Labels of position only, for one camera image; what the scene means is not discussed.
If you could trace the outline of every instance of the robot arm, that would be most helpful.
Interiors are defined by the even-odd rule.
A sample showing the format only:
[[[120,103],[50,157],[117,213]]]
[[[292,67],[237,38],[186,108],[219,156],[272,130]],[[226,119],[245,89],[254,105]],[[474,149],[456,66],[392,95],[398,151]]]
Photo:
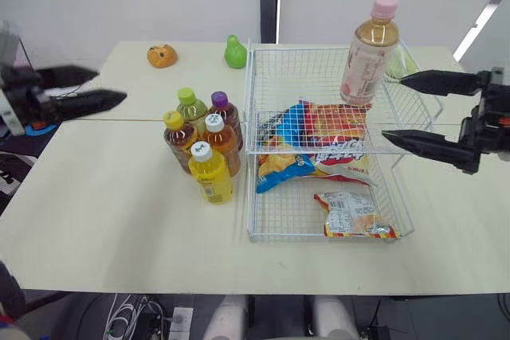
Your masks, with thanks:
[[[481,91],[480,103],[464,118],[457,143],[428,131],[383,131],[394,145],[420,157],[447,162],[467,174],[478,171],[482,154],[497,153],[508,160],[510,154],[510,86],[503,84],[503,69],[475,74],[424,71],[404,77],[401,84],[430,95],[450,93],[474,96]]]
[[[107,111],[127,96],[105,89],[65,98],[48,96],[46,89],[81,85],[98,73],[75,65],[34,70],[28,58],[16,63],[20,48],[19,35],[4,22],[0,27],[0,115],[13,135],[23,135],[29,123],[59,123]]]

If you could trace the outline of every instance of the green toy pear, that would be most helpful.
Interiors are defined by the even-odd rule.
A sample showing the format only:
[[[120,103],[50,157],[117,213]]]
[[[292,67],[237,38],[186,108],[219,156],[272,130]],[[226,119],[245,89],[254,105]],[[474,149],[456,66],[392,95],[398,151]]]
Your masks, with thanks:
[[[239,42],[236,35],[226,39],[225,61],[231,68],[240,69],[246,66],[246,48]]]

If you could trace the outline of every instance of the floor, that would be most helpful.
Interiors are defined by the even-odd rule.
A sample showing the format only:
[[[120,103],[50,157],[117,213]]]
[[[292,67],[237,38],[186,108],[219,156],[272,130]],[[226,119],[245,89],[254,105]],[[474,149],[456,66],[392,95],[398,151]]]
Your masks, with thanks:
[[[33,339],[99,339],[112,295],[76,293],[32,312],[17,324]],[[200,340],[220,295],[158,295],[167,312],[193,307],[190,340]],[[358,327],[372,320],[379,297],[343,296]],[[255,296],[255,319],[248,340],[302,336],[302,295]],[[391,328],[393,340],[510,339],[510,322],[500,313],[495,295],[464,295],[408,299],[381,298],[378,324]]]

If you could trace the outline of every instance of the yellow bottle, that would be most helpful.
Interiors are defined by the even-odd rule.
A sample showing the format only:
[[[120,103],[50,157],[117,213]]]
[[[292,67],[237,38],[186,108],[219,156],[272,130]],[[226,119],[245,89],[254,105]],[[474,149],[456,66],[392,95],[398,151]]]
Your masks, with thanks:
[[[217,205],[227,202],[233,187],[223,154],[212,149],[209,143],[198,141],[191,147],[191,155],[188,165],[202,188],[203,197]]]

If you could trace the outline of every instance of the blue snack bag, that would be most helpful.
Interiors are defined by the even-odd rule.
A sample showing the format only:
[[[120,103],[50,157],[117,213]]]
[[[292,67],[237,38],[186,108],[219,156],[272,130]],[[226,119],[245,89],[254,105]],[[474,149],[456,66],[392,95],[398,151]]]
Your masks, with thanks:
[[[306,154],[263,154],[258,159],[257,193],[290,178],[308,175],[315,167]]]
[[[305,105],[293,105],[263,126],[265,145],[280,148],[299,147],[304,129]],[[309,175],[315,170],[306,154],[263,154],[258,158],[257,193],[264,193],[290,178]]]

